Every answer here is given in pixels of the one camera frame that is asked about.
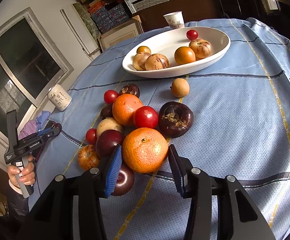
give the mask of white cup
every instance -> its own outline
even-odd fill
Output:
[[[182,12],[173,12],[165,14],[164,17],[168,25],[172,29],[180,29],[185,27]]]

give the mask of tangerine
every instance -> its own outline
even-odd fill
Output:
[[[124,126],[133,126],[134,112],[143,106],[142,101],[131,94],[123,94],[116,98],[113,103],[113,117]]]
[[[158,170],[167,156],[168,143],[160,132],[152,128],[138,128],[123,141],[124,162],[135,172]]]

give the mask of white oval dish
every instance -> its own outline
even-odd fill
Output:
[[[196,30],[198,32],[198,38],[209,41],[213,46],[213,51],[207,58],[184,65],[177,65],[174,59],[174,53],[179,47],[189,45],[190,40],[186,37],[186,33],[189,30]],[[170,67],[149,71],[135,70],[133,67],[133,57],[136,55],[136,50],[139,46],[149,47],[152,54],[160,53],[165,55],[168,58]],[[186,27],[160,33],[143,41],[130,50],[124,57],[122,65],[127,72],[140,77],[176,77],[201,70],[214,64],[224,56],[229,46],[230,39],[228,35],[220,30],[209,27]]]

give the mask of sleeve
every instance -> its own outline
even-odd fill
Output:
[[[25,216],[29,213],[28,199],[23,198],[21,194],[17,193],[12,188],[9,188],[7,205],[9,215],[22,223],[25,220]]]

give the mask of dark purple fruit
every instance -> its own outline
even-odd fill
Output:
[[[134,185],[134,172],[125,163],[122,163],[116,181],[115,190],[111,195],[113,196],[124,195],[131,190],[133,185]]]
[[[108,117],[113,117],[112,107],[113,107],[113,103],[110,103],[109,105],[105,106],[101,110],[101,118],[102,118],[102,120],[104,120],[104,119],[106,119]]]
[[[193,122],[193,112],[182,103],[167,102],[159,111],[158,127],[165,137],[182,136],[189,130]]]
[[[138,86],[136,86],[135,84],[130,84],[130,85],[126,85],[124,87],[122,87],[122,89],[119,92],[119,95],[123,95],[123,94],[132,94],[134,96],[137,96],[138,98],[140,98],[140,89],[138,88]]]
[[[110,156],[117,144],[122,144],[125,136],[117,130],[106,130],[96,141],[96,152],[103,158]]]

